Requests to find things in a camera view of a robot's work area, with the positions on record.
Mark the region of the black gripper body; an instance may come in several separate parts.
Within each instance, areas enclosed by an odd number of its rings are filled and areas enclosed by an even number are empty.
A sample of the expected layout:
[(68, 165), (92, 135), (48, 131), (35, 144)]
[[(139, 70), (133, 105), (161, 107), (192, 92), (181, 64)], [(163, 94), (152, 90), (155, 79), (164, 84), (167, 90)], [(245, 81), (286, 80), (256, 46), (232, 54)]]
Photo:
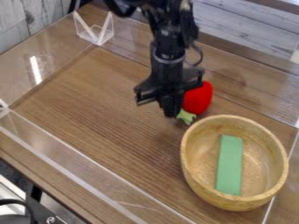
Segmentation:
[(201, 86), (203, 68), (184, 68), (180, 72), (159, 76), (152, 72), (149, 77), (135, 86), (135, 101), (137, 105), (157, 101), (161, 95), (185, 92)]

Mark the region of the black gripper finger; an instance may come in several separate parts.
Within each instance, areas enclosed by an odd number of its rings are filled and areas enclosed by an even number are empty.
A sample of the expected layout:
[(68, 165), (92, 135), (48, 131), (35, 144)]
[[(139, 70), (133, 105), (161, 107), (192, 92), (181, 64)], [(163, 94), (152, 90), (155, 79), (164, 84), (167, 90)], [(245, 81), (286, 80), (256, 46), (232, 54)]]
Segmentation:
[(184, 97), (184, 92), (180, 91), (173, 95), (173, 115), (177, 116), (180, 113), (181, 107), (183, 107), (183, 97)]
[(161, 109), (163, 109), (163, 113), (167, 117), (173, 116), (172, 105), (173, 105), (172, 97), (169, 95), (163, 95), (160, 97), (160, 106), (161, 106)]

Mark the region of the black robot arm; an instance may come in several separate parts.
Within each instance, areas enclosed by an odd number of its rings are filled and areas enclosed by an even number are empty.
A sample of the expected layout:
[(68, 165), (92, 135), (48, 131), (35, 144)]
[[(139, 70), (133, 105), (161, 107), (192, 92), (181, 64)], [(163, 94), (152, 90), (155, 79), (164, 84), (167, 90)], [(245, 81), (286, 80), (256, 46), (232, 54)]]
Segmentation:
[(201, 86), (204, 69), (185, 60), (185, 50), (196, 49), (199, 27), (193, 20), (192, 0), (103, 0), (121, 18), (141, 11), (153, 40), (149, 44), (151, 74), (133, 88), (139, 105), (157, 102), (167, 117), (183, 108), (187, 91)]

